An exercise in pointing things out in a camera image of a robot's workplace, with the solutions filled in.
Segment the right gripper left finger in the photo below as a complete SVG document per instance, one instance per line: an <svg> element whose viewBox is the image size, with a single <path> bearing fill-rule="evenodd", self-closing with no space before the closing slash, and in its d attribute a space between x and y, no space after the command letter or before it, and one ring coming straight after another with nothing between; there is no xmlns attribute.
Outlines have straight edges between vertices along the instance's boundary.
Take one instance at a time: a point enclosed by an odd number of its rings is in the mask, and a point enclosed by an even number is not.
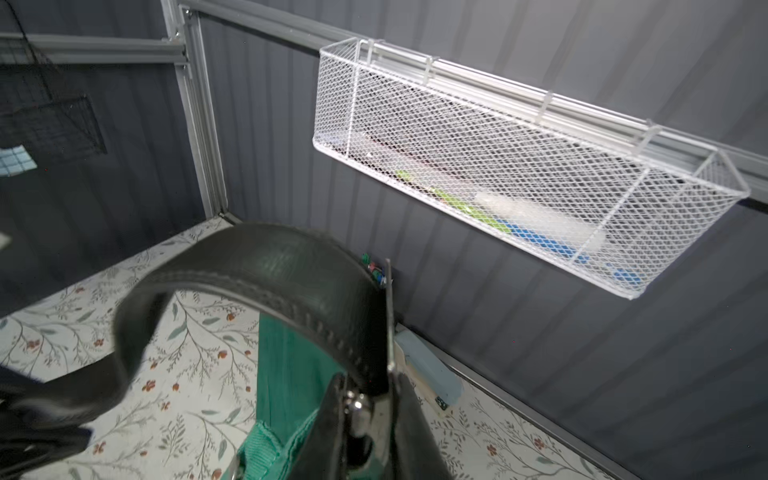
<svg viewBox="0 0 768 480"><path fill-rule="evenodd" d="M288 479L337 480L345 476L345 380L345 376L340 373L330 380Z"/></svg>

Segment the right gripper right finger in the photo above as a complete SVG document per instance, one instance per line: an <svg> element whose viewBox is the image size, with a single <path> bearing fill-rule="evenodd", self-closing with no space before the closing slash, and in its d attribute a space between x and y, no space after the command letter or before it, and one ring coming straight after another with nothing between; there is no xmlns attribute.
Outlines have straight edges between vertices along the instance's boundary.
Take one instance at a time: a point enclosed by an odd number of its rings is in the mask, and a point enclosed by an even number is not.
<svg viewBox="0 0 768 480"><path fill-rule="evenodd" d="M414 388L397 368L395 310L391 261L385 260L387 357L393 395L391 464L393 479L452 479L423 415Z"/></svg>

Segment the green trousers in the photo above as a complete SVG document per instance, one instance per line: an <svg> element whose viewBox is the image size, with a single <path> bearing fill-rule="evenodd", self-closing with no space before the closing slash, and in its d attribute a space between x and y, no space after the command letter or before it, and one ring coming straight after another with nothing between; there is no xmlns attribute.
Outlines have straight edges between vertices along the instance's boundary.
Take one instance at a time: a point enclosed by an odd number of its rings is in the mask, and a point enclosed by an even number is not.
<svg viewBox="0 0 768 480"><path fill-rule="evenodd" d="M374 405L320 347L269 316L259 332L256 424L225 470L227 479L288 479L330 380L346 378L342 479L389 479L391 431L371 432Z"/></svg>

